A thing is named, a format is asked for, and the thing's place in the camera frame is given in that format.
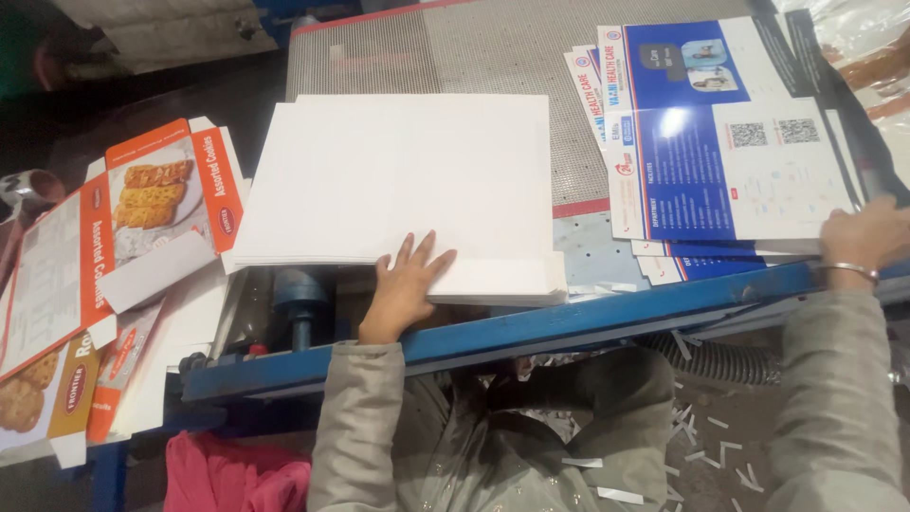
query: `red cap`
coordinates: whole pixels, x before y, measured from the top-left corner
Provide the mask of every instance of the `red cap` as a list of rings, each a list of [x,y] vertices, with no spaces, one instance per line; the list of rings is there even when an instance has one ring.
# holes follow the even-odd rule
[[[253,343],[249,346],[250,355],[265,355],[268,353],[268,347],[262,343]]]

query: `red edge strip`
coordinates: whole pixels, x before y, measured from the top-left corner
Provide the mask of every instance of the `red edge strip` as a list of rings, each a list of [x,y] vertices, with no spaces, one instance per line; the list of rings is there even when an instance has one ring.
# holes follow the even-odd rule
[[[571,202],[553,207],[553,218],[561,219],[571,217],[572,215],[582,215],[584,213],[597,213],[598,211],[610,211],[610,198],[600,200],[590,200],[581,202]]]
[[[294,37],[297,37],[301,34],[306,34],[307,32],[316,32],[317,30],[323,30],[326,28],[331,28],[333,26],[342,26],[351,23],[360,23],[361,21],[385,18],[389,16],[404,15],[407,13],[412,13],[414,11],[431,9],[433,7],[447,7],[449,5],[467,4],[468,2],[473,1],[474,0],[436,0],[435,2],[428,2],[426,4],[405,5],[404,7],[397,7],[395,9],[389,9],[388,11],[379,11],[377,13],[370,13],[368,15],[352,16],[350,18],[341,18],[333,21],[328,21],[326,23],[316,23],[314,25],[302,26],[294,32],[291,32],[290,38],[293,39]]]

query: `barcode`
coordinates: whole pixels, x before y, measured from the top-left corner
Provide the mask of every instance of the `barcode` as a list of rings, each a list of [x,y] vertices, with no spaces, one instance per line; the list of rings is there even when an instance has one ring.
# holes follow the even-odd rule
[[[733,146],[735,148],[768,145],[768,137],[764,134],[764,125],[762,123],[732,124],[730,125],[730,132],[733,134]]]
[[[35,226],[25,234],[25,239],[22,240],[22,252],[28,252],[31,248],[36,246],[38,243],[38,228],[38,226]]]
[[[784,144],[798,144],[800,142],[821,142],[818,130],[811,119],[787,119],[780,122],[781,136]]]

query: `pink cloth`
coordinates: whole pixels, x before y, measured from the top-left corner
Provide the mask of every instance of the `pink cloth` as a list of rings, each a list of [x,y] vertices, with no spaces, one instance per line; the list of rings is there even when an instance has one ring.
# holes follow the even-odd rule
[[[309,456],[284,448],[181,432],[167,442],[164,512],[299,512],[309,470]]]

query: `person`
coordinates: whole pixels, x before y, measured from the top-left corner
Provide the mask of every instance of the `person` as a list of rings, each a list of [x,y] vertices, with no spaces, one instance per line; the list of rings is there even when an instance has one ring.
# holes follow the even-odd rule
[[[659,510],[674,376],[656,352],[620,348],[538,367],[527,382],[497,377],[486,394],[457,371],[405,379],[398,338],[430,315],[426,291],[455,257],[428,264],[434,240],[431,231],[411,253],[408,235],[391,269],[390,256],[379,259],[359,340],[333,348],[308,510]],[[893,198],[836,211],[821,243],[827,291],[784,330],[785,406],[771,448],[778,483],[767,510],[907,511],[885,319],[869,271],[910,247],[910,211]],[[518,404],[588,408],[593,420],[564,444],[543,423],[503,411]],[[644,503],[600,497],[599,487]]]

